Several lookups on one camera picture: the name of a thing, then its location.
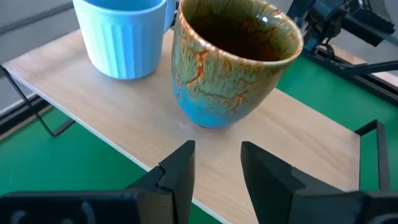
wooden table surface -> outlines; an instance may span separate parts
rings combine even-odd
[[[186,140],[196,140],[194,203],[221,215],[222,222],[257,222],[241,169],[241,141],[252,141],[340,189],[358,188],[359,136],[279,90],[229,128],[193,125],[172,93],[172,36],[172,31],[165,35],[157,71],[136,82],[100,74],[90,63],[80,31],[4,66],[146,170]]]

gray floor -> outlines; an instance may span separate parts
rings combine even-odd
[[[36,13],[65,4],[70,0],[0,0],[0,28]],[[395,22],[398,22],[397,0],[384,0]],[[292,0],[269,0],[283,11],[287,11]],[[78,28],[73,10],[36,22],[27,27],[0,35],[0,63],[6,62],[31,49],[61,37]],[[373,47],[357,37],[343,31],[332,43],[340,48],[359,55],[368,62],[398,60],[398,48],[388,42]],[[26,94],[30,91],[23,88]],[[5,78],[0,78],[0,111],[11,103],[20,100],[18,94]]]

blue mug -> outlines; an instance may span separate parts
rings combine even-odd
[[[103,74],[136,79],[156,70],[175,0],[73,0],[92,64]]]

black bracket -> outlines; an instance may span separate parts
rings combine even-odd
[[[341,69],[345,75],[365,75],[377,72],[390,72],[398,70],[398,60],[381,63],[362,63],[359,65],[341,64]]]
[[[317,65],[329,70],[332,74],[345,79],[346,81],[372,93],[373,95],[378,96],[382,100],[385,100],[394,106],[398,106],[398,88],[396,86],[391,85],[390,83],[371,74],[348,75],[345,72],[346,68],[342,69],[341,67],[344,63],[348,64],[347,66],[350,66],[349,62],[335,57],[333,58],[333,63],[331,63],[330,61],[326,60],[326,58],[328,58],[328,54],[323,49],[318,49],[317,54],[315,55],[307,50],[303,50],[301,55],[311,62],[314,62]]]
[[[36,116],[36,118],[40,121],[44,129],[53,137],[57,137],[61,133],[64,132],[67,128],[69,128],[75,121],[73,119],[68,119],[65,123],[63,123],[61,126],[59,126],[57,129],[52,131],[44,122],[43,118],[39,115],[39,112],[32,106],[32,103],[30,100],[27,99],[25,94],[21,91],[21,89],[18,87],[18,85],[15,83],[15,81],[12,79],[11,74],[2,66],[0,65],[0,71],[5,74],[6,78],[9,80],[11,85],[14,87],[14,89],[18,92],[19,96],[24,100],[25,104],[29,107],[31,112]]]
[[[387,155],[387,140],[386,140],[386,130],[384,124],[378,120],[371,121],[367,125],[359,128],[355,131],[359,136],[364,136],[371,131],[376,130],[377,132],[377,163],[379,171],[379,190],[388,191],[390,187],[390,172],[389,163]]]

green surface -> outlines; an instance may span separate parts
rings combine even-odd
[[[59,110],[45,114],[55,128]],[[123,189],[145,171],[79,124],[56,138],[38,121],[0,142],[0,194],[16,190]],[[219,223],[195,205],[190,223]]]
[[[342,78],[298,58],[277,86],[280,90],[355,131],[374,119],[386,126],[391,185],[398,189],[398,108]],[[375,132],[363,137],[361,188],[378,189]]]
[[[392,186],[398,189],[396,107],[302,58],[278,88],[351,130],[376,118],[384,122]],[[66,116],[52,110],[45,120],[54,128]],[[362,141],[362,189],[377,189],[374,134]],[[140,167],[78,124],[52,138],[35,121],[0,142],[0,194],[15,190],[123,189],[142,174]],[[192,207],[191,221],[217,223],[196,206]]]

